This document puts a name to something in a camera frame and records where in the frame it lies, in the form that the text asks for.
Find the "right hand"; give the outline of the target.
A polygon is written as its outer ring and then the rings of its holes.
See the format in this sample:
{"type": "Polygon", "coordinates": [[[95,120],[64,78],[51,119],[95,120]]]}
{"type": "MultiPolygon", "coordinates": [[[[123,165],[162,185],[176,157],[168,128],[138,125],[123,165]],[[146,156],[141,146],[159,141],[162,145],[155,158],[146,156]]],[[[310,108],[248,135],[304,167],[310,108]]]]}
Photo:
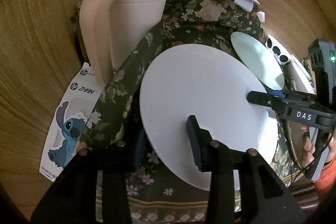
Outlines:
{"type": "MultiPolygon", "coordinates": [[[[315,146],[310,141],[310,135],[307,125],[302,125],[301,129],[304,131],[302,142],[302,166],[306,167],[314,160],[313,152],[315,151],[315,146]]],[[[329,153],[327,155],[325,163],[331,162],[335,157],[335,138],[332,137],[329,143],[329,153]]]]}

